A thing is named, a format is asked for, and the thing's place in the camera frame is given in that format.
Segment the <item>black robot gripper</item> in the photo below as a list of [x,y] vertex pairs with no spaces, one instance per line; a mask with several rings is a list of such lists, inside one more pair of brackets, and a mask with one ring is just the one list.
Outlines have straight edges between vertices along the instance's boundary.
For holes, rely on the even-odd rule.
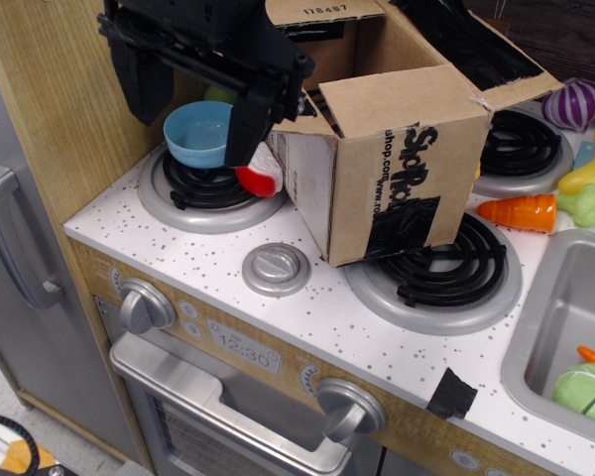
[[[152,125],[175,69],[238,94],[224,166],[249,165],[275,122],[303,110],[313,59],[276,27],[263,1],[106,1],[97,16],[130,112]],[[268,81],[269,88],[253,88]]]

